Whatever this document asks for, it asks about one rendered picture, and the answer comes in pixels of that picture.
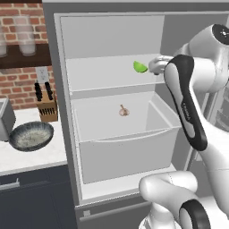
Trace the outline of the wooden knife block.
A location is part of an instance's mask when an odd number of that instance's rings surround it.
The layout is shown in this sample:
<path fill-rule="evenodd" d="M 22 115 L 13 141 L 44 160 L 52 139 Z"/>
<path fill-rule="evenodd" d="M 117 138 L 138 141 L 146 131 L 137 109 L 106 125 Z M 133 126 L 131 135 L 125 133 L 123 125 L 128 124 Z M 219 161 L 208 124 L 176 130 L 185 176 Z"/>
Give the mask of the wooden knife block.
<path fill-rule="evenodd" d="M 58 121 L 58 110 L 55 99 L 55 94 L 52 95 L 52 100 L 49 99 L 48 94 L 43 90 L 42 98 L 36 103 L 39 117 L 42 122 L 50 123 Z"/>

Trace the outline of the clear glass jar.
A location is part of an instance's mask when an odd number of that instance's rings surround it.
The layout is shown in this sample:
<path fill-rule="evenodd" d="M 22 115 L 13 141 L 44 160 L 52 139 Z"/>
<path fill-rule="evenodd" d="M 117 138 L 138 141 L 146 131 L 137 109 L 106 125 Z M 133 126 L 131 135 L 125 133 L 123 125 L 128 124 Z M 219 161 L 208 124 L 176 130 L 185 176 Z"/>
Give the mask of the clear glass jar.
<path fill-rule="evenodd" d="M 13 16 L 16 35 L 18 38 L 19 49 L 24 56 L 36 54 L 36 43 L 33 28 L 28 15 Z"/>
<path fill-rule="evenodd" d="M 4 57 L 7 55 L 7 45 L 4 38 L 4 32 L 0 25 L 0 57 Z"/>

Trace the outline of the grey freezer drawer front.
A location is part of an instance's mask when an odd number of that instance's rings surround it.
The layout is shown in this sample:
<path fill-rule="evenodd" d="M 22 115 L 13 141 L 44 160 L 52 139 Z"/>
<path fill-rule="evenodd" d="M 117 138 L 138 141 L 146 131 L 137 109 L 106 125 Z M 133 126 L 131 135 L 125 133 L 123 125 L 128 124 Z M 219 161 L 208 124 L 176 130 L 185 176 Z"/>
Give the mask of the grey freezer drawer front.
<path fill-rule="evenodd" d="M 150 206 L 136 208 L 122 213 L 79 222 L 78 229 L 139 229 L 140 222 L 145 218 Z"/>

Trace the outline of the white wall socket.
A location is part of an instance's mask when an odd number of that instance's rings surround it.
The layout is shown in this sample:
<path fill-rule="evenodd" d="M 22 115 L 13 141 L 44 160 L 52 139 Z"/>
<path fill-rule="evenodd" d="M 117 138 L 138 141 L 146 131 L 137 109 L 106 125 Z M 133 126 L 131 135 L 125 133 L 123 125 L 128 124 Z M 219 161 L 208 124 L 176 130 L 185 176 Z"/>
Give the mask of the white wall socket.
<path fill-rule="evenodd" d="M 49 81 L 48 71 L 45 66 L 36 67 L 36 74 L 39 83 L 45 83 Z"/>

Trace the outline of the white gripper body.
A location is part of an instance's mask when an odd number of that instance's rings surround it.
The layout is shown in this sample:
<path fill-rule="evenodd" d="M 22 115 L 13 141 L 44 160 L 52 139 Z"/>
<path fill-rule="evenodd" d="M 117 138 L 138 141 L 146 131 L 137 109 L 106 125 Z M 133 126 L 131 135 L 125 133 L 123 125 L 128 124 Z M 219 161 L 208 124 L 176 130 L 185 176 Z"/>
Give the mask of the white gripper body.
<path fill-rule="evenodd" d="M 165 66 L 168 64 L 173 57 L 170 55 L 159 55 L 148 63 L 148 70 L 155 75 L 164 72 Z"/>

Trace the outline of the dark wooden wall shelf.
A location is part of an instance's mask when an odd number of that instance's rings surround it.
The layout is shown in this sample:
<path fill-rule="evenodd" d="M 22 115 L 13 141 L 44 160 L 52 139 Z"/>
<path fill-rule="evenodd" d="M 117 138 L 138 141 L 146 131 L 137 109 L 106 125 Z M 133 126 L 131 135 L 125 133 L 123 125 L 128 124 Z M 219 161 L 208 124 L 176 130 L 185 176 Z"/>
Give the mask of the dark wooden wall shelf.
<path fill-rule="evenodd" d="M 51 64 L 48 44 L 36 44 L 36 54 L 32 56 L 24 56 L 18 45 L 11 45 L 7 48 L 7 56 L 0 57 L 0 69 L 39 67 Z"/>
<path fill-rule="evenodd" d="M 0 0 L 0 4 L 42 4 L 42 0 Z"/>

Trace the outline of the grey toaster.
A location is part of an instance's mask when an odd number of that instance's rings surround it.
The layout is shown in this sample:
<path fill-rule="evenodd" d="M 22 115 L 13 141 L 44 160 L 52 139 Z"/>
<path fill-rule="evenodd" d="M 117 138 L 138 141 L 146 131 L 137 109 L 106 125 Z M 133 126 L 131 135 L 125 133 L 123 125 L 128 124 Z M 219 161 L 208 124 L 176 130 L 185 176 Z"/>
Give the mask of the grey toaster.
<path fill-rule="evenodd" d="M 16 122 L 12 104 L 8 98 L 0 98 L 0 141 L 8 141 Z"/>

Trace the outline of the grey fridge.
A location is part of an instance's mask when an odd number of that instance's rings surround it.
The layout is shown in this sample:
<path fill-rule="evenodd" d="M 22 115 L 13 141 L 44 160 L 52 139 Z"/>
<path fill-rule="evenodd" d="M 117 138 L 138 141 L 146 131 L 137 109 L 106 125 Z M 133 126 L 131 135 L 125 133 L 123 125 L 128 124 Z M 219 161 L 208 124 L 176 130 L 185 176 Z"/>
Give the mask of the grey fridge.
<path fill-rule="evenodd" d="M 229 0 L 42 0 L 77 229 L 229 229 Z"/>

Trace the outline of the green citrus wedge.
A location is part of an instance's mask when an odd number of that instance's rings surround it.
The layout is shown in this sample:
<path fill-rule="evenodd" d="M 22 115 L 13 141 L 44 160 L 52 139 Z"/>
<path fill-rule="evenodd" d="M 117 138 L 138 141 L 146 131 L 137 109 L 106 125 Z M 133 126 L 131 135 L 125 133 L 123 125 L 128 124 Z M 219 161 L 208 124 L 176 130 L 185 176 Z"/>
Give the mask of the green citrus wedge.
<path fill-rule="evenodd" d="M 140 62 L 135 61 L 133 63 L 133 68 L 136 72 L 144 73 L 148 70 L 148 67 Z"/>

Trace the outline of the white fridge drawer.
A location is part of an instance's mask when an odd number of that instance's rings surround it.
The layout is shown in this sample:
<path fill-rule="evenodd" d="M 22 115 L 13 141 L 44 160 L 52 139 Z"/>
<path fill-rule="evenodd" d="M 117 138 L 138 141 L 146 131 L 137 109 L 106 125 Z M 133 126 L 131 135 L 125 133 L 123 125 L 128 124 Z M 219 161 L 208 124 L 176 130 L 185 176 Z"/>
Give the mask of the white fridge drawer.
<path fill-rule="evenodd" d="M 156 92 L 73 100 L 72 111 L 85 183 L 170 166 L 181 124 Z"/>

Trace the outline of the dark blue cupboard drawer front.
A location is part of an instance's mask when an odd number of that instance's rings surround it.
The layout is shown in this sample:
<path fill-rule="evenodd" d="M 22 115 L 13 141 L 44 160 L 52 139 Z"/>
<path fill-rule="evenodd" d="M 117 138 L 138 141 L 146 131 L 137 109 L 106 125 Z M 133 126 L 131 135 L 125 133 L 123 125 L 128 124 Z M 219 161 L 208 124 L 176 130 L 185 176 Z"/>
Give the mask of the dark blue cupboard drawer front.
<path fill-rule="evenodd" d="M 0 175 L 0 229 L 77 229 L 68 165 Z"/>

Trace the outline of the white fridge shelf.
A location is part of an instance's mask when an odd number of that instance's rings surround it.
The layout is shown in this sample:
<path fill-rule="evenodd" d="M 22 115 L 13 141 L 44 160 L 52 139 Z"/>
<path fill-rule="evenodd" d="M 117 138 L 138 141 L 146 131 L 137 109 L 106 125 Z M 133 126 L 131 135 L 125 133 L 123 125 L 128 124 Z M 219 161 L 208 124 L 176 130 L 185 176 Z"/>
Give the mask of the white fridge shelf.
<path fill-rule="evenodd" d="M 155 55 L 119 55 L 66 60 L 71 91 L 107 89 L 125 86 L 163 83 L 162 74 L 136 72 L 134 62 L 145 66 Z"/>

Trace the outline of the garlic bulb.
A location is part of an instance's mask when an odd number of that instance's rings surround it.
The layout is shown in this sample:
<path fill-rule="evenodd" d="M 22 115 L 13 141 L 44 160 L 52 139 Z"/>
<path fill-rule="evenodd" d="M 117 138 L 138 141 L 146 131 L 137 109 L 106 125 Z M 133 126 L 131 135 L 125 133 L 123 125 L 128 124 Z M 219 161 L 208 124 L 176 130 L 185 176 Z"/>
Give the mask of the garlic bulb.
<path fill-rule="evenodd" d="M 128 116 L 130 114 L 130 111 L 125 108 L 123 105 L 121 105 L 121 109 L 119 111 L 120 116 Z"/>

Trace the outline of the dark speckled pan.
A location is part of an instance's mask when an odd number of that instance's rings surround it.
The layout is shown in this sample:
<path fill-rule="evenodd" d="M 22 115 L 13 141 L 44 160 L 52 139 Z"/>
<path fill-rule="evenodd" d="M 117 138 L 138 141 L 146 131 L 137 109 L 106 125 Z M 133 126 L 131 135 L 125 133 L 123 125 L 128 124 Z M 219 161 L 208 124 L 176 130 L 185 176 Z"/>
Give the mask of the dark speckled pan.
<path fill-rule="evenodd" d="M 22 152 L 31 152 L 45 147 L 54 136 L 50 123 L 28 122 L 16 127 L 9 136 L 10 145 Z"/>

